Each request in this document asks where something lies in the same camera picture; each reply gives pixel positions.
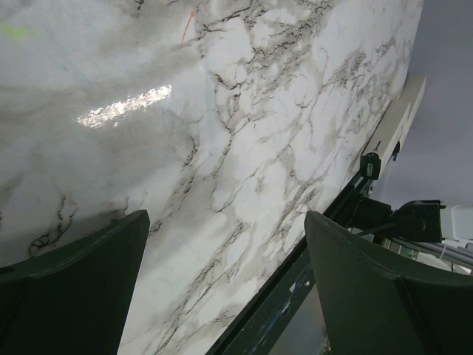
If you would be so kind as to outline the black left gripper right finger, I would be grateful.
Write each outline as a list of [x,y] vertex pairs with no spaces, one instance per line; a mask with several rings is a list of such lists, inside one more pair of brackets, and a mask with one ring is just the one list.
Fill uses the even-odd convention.
[[395,254],[318,212],[304,230],[333,354],[472,353],[472,277]]

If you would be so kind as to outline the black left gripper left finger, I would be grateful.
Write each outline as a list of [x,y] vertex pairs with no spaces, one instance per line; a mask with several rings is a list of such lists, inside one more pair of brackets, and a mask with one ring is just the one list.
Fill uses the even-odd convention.
[[138,210],[1,269],[2,354],[116,354],[150,220]]

